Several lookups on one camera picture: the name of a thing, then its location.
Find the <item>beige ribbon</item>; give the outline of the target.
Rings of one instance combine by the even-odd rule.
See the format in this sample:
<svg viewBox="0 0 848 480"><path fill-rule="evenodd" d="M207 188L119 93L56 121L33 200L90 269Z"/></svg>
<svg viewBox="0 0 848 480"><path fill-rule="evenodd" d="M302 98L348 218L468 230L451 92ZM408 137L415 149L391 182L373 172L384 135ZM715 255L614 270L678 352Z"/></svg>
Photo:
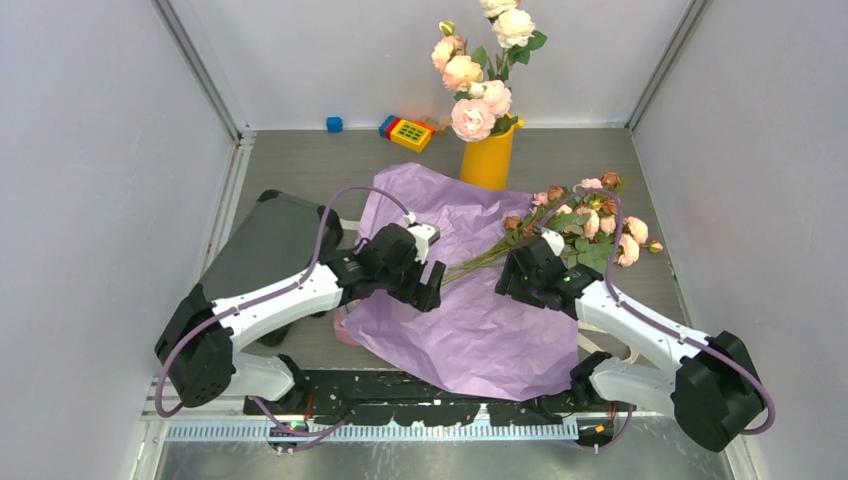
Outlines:
<svg viewBox="0 0 848 480"><path fill-rule="evenodd" d="M605 331L595 327L579 327L577 332L580 358L596 352L610 353L630 364L635 364L640 358L640 353L634 347Z"/></svg>

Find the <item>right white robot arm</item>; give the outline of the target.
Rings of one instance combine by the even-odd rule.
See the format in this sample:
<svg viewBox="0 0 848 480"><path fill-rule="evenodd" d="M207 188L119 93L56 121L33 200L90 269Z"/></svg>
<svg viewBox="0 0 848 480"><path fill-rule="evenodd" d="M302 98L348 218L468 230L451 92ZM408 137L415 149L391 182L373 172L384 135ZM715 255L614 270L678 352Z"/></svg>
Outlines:
<svg viewBox="0 0 848 480"><path fill-rule="evenodd" d="M570 372L577 406L591 411L607 401L646 408L673 419L712 452L773 424L774 402L740 338L727 331L710 336L658 314L598 271L567 266L563 247L549 231L520 240L507 254L496 293L598 327L650 363L590 354Z"/></svg>

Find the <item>pink flower bouquet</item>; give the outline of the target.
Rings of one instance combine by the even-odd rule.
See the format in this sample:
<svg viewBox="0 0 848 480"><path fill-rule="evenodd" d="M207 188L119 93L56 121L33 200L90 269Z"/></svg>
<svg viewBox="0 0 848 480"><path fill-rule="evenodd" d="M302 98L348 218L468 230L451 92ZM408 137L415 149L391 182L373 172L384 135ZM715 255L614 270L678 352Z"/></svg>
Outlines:
<svg viewBox="0 0 848 480"><path fill-rule="evenodd" d="M621 176L607 170L598 178L585 178L573 186L572 192L557 185L536 193L530 211L507 216L504 233L482 254L447 270L444 281L451 283L479 269L501 266L511 247L544 227L559 234L564 241L560 256L569 266L589 266L603 273L609 257L621 267L635 264L642 252L658 254L664 250L653 238L648 225L634 216L618 219L621 209L602 190L619 195L625 183Z"/></svg>

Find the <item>purple wrapping paper sheet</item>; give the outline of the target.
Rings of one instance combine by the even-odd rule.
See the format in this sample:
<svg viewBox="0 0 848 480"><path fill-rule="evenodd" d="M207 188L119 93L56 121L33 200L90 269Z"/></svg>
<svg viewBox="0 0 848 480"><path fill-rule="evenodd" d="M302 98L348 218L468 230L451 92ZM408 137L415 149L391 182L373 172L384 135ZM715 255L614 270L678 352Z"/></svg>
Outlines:
<svg viewBox="0 0 848 480"><path fill-rule="evenodd" d="M493 246L503 221L524 214L528 193L487 190L417 163L377 173L359 234L401 220L402 206L441 237L428 259L455 266ZM496 294L502 270L482 268L444 282L441 304L422 313L384 291L344 319L356 342L393 366L452 393L526 401L569 389L578 363L578 328L571 317Z"/></svg>

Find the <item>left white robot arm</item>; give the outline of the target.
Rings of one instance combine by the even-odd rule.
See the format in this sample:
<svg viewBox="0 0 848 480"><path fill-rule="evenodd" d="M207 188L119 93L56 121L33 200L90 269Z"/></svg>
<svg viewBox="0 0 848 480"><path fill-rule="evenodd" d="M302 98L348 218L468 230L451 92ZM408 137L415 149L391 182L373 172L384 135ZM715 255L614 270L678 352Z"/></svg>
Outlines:
<svg viewBox="0 0 848 480"><path fill-rule="evenodd" d="M246 352L261 337L313 314L330 312L383 291L420 312L441 303L444 263L430 264L438 227L391 223L359 249L336 250L305 270L257 290L211 301L201 284L184 297L157 341L158 395L171 384L179 408L197 408L221 395L268 400L298 412L307 398L284 357Z"/></svg>

